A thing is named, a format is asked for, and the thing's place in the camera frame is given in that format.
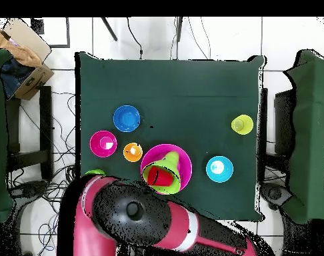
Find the floor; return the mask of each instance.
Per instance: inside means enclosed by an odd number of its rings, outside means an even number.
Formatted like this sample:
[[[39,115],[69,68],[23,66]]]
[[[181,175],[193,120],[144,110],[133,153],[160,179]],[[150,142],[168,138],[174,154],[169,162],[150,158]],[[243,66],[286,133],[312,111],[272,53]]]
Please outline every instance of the floor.
[[[282,71],[292,67],[296,53],[301,49],[314,49],[324,56],[324,17],[185,17],[179,43],[179,60],[205,59],[209,56],[205,27],[211,44],[211,58],[216,60],[247,60],[253,55],[264,55],[267,64],[263,73],[263,86],[269,89],[268,121],[267,121],[267,151],[274,152],[274,110],[273,99],[276,93],[291,89],[288,78]],[[86,51],[103,59],[138,59],[139,46],[133,40],[127,26],[126,18],[108,18],[118,42],[114,42],[101,18],[69,18],[70,48],[54,48],[45,60],[54,72],[54,76],[46,85],[52,86],[53,116],[62,125],[62,136],[65,139],[75,126],[74,114],[67,107],[67,102],[74,111],[75,75],[74,52]],[[50,20],[47,30],[59,33],[58,38],[64,39],[66,28],[61,26],[64,21]],[[175,38],[174,17],[133,17],[130,18],[130,28],[136,39],[142,45],[143,59],[176,59],[176,46],[172,47]],[[32,118],[39,122],[39,94],[30,101],[22,101],[22,106]],[[60,138],[61,128],[57,121],[54,126],[54,158],[58,160],[60,152],[65,152],[66,146]],[[39,149],[39,130],[21,112],[20,124],[21,151]],[[75,145],[74,131],[68,137],[68,144]],[[74,164],[75,158],[71,154],[64,155],[63,161],[55,162],[55,170],[63,166]],[[265,176],[272,176],[269,171]],[[39,166],[25,168],[25,174],[20,181],[40,179]],[[55,182],[64,179],[59,174]],[[260,200],[260,211],[265,219],[259,223],[240,222],[242,226],[262,236],[280,256],[283,245],[283,224],[278,211],[268,208],[264,200]],[[41,241],[48,231],[49,223],[53,225],[55,212],[48,202],[36,200],[28,205],[21,221],[21,244],[24,251],[32,251],[36,256],[43,248]],[[56,256],[55,245],[57,236],[52,236],[50,250],[43,250],[41,256]]]

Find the green cup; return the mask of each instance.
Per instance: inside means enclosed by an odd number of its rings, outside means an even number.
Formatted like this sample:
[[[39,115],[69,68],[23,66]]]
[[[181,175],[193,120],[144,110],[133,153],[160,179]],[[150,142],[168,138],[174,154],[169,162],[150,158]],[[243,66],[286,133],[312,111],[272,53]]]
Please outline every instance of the green cup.
[[[152,166],[160,167],[173,175],[173,182],[168,187],[160,187],[158,185],[150,185],[150,187],[156,192],[164,195],[178,193],[181,188],[180,173],[177,169],[177,164],[179,163],[179,154],[176,151],[171,151],[163,159],[152,162],[144,167],[142,171],[142,177],[147,183],[148,174]]]

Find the yellow cup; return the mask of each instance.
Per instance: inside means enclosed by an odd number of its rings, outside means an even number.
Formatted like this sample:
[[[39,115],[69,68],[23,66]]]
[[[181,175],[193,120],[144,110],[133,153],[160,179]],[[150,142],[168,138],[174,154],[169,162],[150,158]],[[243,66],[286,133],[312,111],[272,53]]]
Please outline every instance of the yellow cup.
[[[240,135],[246,135],[253,129],[253,120],[250,116],[240,115],[231,124],[232,130]]]

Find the cup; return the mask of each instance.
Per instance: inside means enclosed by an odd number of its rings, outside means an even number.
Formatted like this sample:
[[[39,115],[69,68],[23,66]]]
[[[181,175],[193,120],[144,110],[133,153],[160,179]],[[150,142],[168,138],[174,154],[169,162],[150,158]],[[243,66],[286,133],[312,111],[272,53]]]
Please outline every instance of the cup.
[[[160,167],[152,166],[148,172],[148,185],[168,187],[173,183],[173,175]]]
[[[176,151],[168,152],[161,160],[152,162],[145,166],[142,170],[142,178],[148,183],[148,175],[153,167],[158,167],[160,170],[170,172],[173,177],[173,182],[169,186],[149,185],[152,189],[160,194],[174,194],[178,193],[181,187],[180,173],[177,169],[179,163],[179,154]]]
[[[231,123],[232,130],[240,135],[246,135],[253,129],[253,120],[248,115],[240,115]]]
[[[143,150],[138,143],[129,143],[124,146],[123,155],[130,162],[137,162],[142,157]]]
[[[207,163],[206,174],[212,181],[224,183],[232,177],[233,164],[224,156],[214,156]]]
[[[104,175],[106,176],[105,172],[102,170],[102,169],[94,169],[94,170],[90,170],[90,171],[87,171],[85,173],[86,175]]]

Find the magenta bowl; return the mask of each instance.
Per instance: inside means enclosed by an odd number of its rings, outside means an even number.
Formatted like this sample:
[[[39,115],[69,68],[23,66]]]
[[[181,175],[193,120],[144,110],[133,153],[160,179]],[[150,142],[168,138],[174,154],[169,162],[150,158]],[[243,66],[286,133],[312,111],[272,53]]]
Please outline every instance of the magenta bowl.
[[[90,150],[98,157],[108,157],[117,148],[116,137],[109,131],[98,131],[90,139]]]
[[[155,147],[151,148],[148,152],[146,152],[141,162],[141,175],[145,166],[147,166],[152,162],[161,160],[170,151],[176,151],[179,154],[179,163],[177,164],[177,170],[179,170],[180,178],[181,178],[181,187],[179,190],[181,191],[182,189],[185,188],[185,186],[188,184],[189,180],[191,179],[191,172],[192,172],[191,159],[182,148],[174,144],[156,145]]]

